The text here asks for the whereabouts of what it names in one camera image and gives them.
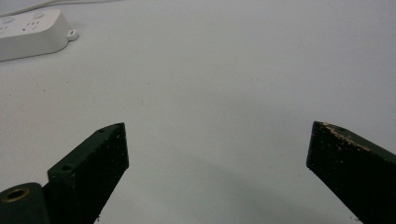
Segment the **power outlet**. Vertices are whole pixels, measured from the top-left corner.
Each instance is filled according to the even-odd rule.
[[[78,38],[61,10],[0,19],[0,62],[59,51]]]

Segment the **screw hole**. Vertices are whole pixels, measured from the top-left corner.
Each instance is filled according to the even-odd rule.
[[[22,199],[26,197],[26,195],[29,194],[29,189],[14,189],[10,193],[8,193],[6,196],[3,198],[3,202],[5,203],[13,203],[16,202],[19,199]]]
[[[69,170],[71,170],[73,168],[73,166],[71,166],[71,165],[64,165],[62,168],[61,168],[61,170],[63,170],[63,171],[69,171]]]

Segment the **white power strip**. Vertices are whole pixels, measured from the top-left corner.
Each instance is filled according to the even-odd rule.
[[[78,38],[61,10],[0,19],[0,62],[59,51]]]

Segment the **cable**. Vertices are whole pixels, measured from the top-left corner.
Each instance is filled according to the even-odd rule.
[[[61,2],[69,2],[69,1],[76,1],[76,0],[49,0],[47,2],[39,3],[39,4],[33,5],[31,7],[26,7],[23,9],[12,11],[12,12],[0,14],[0,17],[15,16],[15,15],[21,14],[23,12],[35,10],[35,9],[38,9],[41,7],[48,7],[49,5],[53,5],[53,4],[61,3]]]

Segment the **white table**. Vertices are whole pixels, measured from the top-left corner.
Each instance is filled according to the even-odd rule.
[[[312,122],[396,153],[394,1],[48,8],[80,37],[0,63],[0,190],[44,185],[93,131],[123,121],[131,167],[102,224],[356,223],[305,167]]]

